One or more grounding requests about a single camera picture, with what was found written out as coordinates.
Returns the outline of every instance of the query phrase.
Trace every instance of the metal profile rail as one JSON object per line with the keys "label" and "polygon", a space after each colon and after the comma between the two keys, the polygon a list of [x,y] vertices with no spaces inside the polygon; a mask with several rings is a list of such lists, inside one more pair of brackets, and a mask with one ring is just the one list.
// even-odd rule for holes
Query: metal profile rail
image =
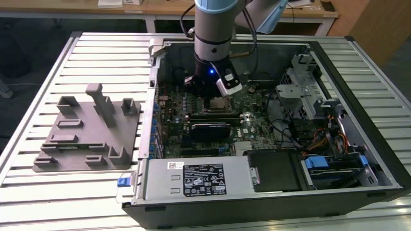
{"label": "metal profile rail", "polygon": [[[116,201],[116,180],[124,172],[36,173],[33,160],[58,113],[54,104],[64,95],[91,101],[88,82],[104,85],[112,101],[133,98],[145,108],[151,65],[147,63],[151,38],[183,38],[176,34],[83,33],[70,38],[38,91],[10,143],[0,158],[0,231],[8,230],[143,230]],[[409,103],[353,42],[344,38],[261,36],[265,40],[319,41],[372,121],[411,172]],[[329,84],[324,83],[331,96]],[[135,147],[139,147],[139,126]],[[408,230],[411,197],[380,202],[329,218],[184,228],[181,230]]]}

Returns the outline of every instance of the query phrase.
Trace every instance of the metal bracket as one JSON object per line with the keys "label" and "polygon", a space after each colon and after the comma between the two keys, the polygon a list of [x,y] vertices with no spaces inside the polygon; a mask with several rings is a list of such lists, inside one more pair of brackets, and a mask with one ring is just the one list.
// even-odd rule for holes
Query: metal bracket
{"label": "metal bracket", "polygon": [[308,87],[299,85],[277,85],[276,93],[277,96],[284,99],[295,99],[300,98],[301,96],[304,97],[311,95]]}
{"label": "metal bracket", "polygon": [[148,43],[148,54],[151,58],[156,58],[165,52],[165,47],[171,46],[171,44],[164,44],[164,40],[160,38],[152,38]]}

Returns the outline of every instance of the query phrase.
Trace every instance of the blue plastic tab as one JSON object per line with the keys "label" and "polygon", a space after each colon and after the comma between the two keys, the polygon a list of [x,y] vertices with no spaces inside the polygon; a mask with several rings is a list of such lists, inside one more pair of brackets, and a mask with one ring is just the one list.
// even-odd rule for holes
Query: blue plastic tab
{"label": "blue plastic tab", "polygon": [[365,166],[368,164],[368,160],[367,160],[367,157],[364,155],[359,156],[359,160],[360,160],[363,166]]}
{"label": "blue plastic tab", "polygon": [[307,166],[308,169],[311,169],[313,167],[328,167],[325,157],[323,157],[323,156],[308,157],[304,160],[304,162],[305,162],[305,166]]}
{"label": "blue plastic tab", "polygon": [[195,0],[196,7],[205,13],[223,13],[233,8],[239,0]]}
{"label": "blue plastic tab", "polygon": [[305,159],[304,162],[305,162],[307,168],[311,169],[311,168],[312,168],[312,163],[311,163],[311,161],[309,161],[308,159]]}
{"label": "blue plastic tab", "polygon": [[160,110],[160,107],[159,107],[159,104],[157,103],[153,103],[153,111],[159,111]]}
{"label": "blue plastic tab", "polygon": [[117,179],[117,187],[129,187],[131,186],[131,177],[123,177]]}

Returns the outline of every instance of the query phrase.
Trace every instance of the blue drive latch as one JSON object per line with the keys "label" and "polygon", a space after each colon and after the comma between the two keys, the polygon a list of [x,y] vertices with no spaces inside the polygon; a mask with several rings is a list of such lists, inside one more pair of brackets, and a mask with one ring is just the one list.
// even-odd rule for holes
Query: blue drive latch
{"label": "blue drive latch", "polygon": [[305,162],[307,169],[311,169],[315,167],[328,167],[325,157],[323,156],[311,156],[304,160],[304,162]]}

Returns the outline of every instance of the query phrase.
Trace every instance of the white sticker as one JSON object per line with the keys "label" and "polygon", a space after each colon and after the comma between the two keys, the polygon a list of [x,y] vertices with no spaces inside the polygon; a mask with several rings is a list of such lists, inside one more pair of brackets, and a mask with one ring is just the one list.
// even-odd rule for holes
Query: white sticker
{"label": "white sticker", "polygon": [[124,13],[143,13],[143,11],[124,11]]}
{"label": "white sticker", "polygon": [[167,169],[183,169],[184,162],[167,162]]}

